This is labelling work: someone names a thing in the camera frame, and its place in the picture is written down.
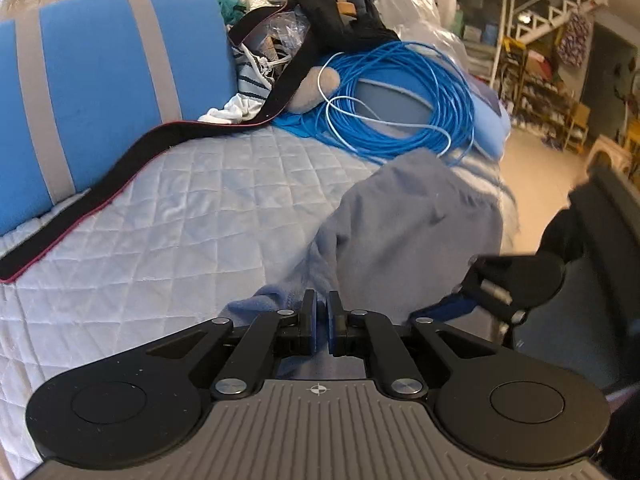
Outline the blue-grey fleece sweatpants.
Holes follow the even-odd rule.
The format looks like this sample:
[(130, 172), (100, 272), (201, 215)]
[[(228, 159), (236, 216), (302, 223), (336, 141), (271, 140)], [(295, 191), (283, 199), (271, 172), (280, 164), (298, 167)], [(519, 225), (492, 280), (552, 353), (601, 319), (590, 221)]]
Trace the blue-grey fleece sweatpants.
[(480, 156), (450, 168), (420, 148), (354, 184), (319, 226), (302, 260), (280, 282), (222, 312), (239, 325), (300, 306), (308, 289), (321, 302), (317, 353), (282, 366), (291, 378), (356, 378), (363, 367), (328, 352), (330, 292), (344, 308), (385, 314), (394, 324), (452, 292), (476, 255), (511, 248), (518, 208), (497, 166)]

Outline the white striped cloth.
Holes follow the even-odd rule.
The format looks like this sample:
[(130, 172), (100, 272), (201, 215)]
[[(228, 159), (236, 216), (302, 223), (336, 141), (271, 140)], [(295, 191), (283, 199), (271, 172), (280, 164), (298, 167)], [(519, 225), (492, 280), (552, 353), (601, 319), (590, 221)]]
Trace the white striped cloth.
[(245, 44), (232, 48), (238, 91), (223, 108), (210, 108), (199, 122), (233, 125), (253, 119), (264, 106), (277, 76), (292, 61), (285, 48), (275, 47), (271, 54), (254, 52)]

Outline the wooden storage shelves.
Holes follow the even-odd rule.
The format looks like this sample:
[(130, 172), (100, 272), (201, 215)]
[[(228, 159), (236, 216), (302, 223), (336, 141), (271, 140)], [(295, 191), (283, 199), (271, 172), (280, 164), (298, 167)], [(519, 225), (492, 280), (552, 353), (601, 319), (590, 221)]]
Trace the wooden storage shelves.
[(503, 38), (496, 84), (512, 125), (550, 148), (577, 154), (584, 150), (594, 109), (573, 96), (548, 58)]

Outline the clear plastic bag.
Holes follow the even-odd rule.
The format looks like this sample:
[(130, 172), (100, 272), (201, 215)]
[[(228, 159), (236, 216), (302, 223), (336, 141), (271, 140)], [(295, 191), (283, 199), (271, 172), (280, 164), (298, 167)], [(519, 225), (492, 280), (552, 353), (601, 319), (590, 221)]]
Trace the clear plastic bag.
[(450, 30), (457, 0), (374, 0), (383, 24), (402, 41), (434, 47), (469, 71), (469, 58), (460, 38)]

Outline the light blue cushion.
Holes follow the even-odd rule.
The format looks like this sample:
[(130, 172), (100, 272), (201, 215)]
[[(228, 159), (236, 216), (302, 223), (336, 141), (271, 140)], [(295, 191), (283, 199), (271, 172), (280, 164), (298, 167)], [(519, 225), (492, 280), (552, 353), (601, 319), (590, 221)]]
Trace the light blue cushion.
[(474, 145), (485, 157), (498, 162), (510, 136), (510, 116), (494, 89), (473, 76), (466, 80), (474, 105)]

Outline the quilted grey bedspread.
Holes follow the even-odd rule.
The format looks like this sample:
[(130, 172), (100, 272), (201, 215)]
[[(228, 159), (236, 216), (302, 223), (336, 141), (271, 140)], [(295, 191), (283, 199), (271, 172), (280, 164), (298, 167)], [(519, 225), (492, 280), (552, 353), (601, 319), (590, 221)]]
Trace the quilted grey bedspread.
[(280, 281), (375, 164), (267, 127), (152, 160), (1, 289), (1, 474), (39, 456), (25, 425), (50, 377), (213, 318)]

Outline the blue striped pillow right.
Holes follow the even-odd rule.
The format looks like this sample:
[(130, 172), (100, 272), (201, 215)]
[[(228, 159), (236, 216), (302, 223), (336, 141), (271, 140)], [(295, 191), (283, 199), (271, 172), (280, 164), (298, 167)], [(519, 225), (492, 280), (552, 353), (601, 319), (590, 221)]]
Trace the blue striped pillow right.
[(217, 0), (62, 0), (1, 25), (1, 227), (91, 188), (236, 91)]

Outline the black bag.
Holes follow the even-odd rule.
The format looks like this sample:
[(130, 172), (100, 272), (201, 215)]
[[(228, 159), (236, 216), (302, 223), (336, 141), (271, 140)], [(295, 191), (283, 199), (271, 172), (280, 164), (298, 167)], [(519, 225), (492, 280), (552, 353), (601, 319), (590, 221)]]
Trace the black bag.
[(290, 0), (309, 21), (323, 55), (370, 51), (398, 41), (376, 10), (374, 0)]

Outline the white metal staircase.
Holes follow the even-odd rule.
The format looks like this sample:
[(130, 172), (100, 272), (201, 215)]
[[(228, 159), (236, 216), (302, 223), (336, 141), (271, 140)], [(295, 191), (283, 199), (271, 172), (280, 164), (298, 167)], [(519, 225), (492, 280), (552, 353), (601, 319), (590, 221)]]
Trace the white metal staircase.
[(498, 67), (506, 48), (503, 40), (531, 44), (563, 26), (573, 13), (590, 13), (601, 6), (608, 6), (608, 0), (502, 0), (490, 84), (498, 88)]

